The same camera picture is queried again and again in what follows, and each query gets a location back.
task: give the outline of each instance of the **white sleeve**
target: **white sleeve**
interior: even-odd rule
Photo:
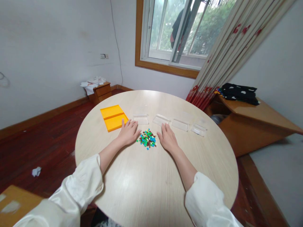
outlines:
[[[100,156],[96,154],[83,160],[49,199],[42,200],[14,226],[80,226],[80,215],[102,189]]]
[[[204,174],[197,172],[185,196],[185,207],[196,227],[243,227],[224,205],[224,194]]]

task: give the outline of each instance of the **wooden nightstand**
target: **wooden nightstand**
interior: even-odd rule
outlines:
[[[95,87],[93,90],[94,94],[89,95],[88,98],[95,105],[107,99],[108,97],[111,97],[110,82],[105,82],[104,84]]]

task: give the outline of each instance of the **black polka dot fabric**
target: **black polka dot fabric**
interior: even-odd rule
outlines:
[[[227,100],[238,100],[247,102],[252,105],[259,105],[258,100],[256,99],[256,88],[240,86],[236,84],[226,83],[220,89],[223,97]]]

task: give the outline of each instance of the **window frame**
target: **window frame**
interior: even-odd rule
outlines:
[[[142,36],[144,35],[144,31],[145,31],[145,29],[142,29],[143,15],[144,15],[144,0],[137,0],[135,66],[160,71],[163,73],[169,73],[169,74],[196,79],[200,69],[195,70],[195,69],[182,68],[175,65],[168,65],[168,64],[164,65],[163,63],[160,64],[160,62],[162,62],[161,60],[157,61],[156,59],[153,62],[142,60],[141,45],[144,45],[144,40],[142,39]]]

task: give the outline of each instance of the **wall socket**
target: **wall socket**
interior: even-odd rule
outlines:
[[[109,57],[108,57],[108,54],[101,54],[100,58],[101,59],[108,59]]]

